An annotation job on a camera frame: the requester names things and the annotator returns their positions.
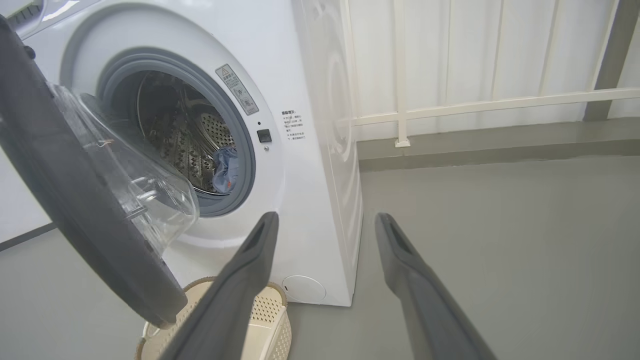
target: white laundry basket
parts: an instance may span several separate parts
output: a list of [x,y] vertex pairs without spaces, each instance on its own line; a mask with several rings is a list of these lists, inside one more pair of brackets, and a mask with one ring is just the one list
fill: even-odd
[[[175,325],[158,329],[145,324],[135,360],[156,360],[184,324],[215,277],[196,280],[184,288],[188,303],[176,316]],[[253,300],[251,318],[244,339],[242,360],[285,360],[291,347],[291,324],[287,316],[287,297],[270,282]]]

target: washing machine door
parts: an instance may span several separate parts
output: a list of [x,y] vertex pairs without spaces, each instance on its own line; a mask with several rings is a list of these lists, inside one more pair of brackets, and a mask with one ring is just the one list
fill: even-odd
[[198,218],[192,187],[110,133],[86,99],[47,84],[32,57],[0,16],[0,144],[102,280],[167,327],[187,299],[161,252]]

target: washing machine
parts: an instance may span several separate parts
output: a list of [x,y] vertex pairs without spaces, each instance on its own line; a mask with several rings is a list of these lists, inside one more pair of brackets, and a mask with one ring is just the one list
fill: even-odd
[[[162,255],[177,283],[216,275],[276,211],[270,280],[293,302],[350,306],[363,209],[343,6],[4,0],[0,12],[48,82],[125,119],[150,163],[160,157],[193,185],[197,221]],[[236,173],[215,186],[221,148],[234,150]]]

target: stainless steel drum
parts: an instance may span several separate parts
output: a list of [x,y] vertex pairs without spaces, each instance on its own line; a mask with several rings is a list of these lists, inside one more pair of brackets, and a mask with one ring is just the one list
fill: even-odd
[[229,128],[200,93],[184,81],[158,71],[146,74],[138,88],[140,129],[160,156],[187,177],[196,190],[218,193],[211,183],[212,156],[235,147]]

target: warning sticker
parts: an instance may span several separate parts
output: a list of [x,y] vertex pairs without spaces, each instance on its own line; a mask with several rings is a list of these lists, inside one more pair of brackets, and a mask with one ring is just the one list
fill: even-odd
[[302,116],[296,114],[294,110],[282,112],[282,120],[288,140],[306,139],[305,124],[302,122]]
[[231,66],[229,64],[225,64],[224,66],[218,68],[216,70],[216,74],[225,82],[226,86],[234,93],[236,100],[242,106],[242,109],[247,115],[251,115],[258,112],[258,106],[253,101],[253,97],[246,91],[246,88],[242,84],[242,81],[238,79],[236,73],[231,70]]

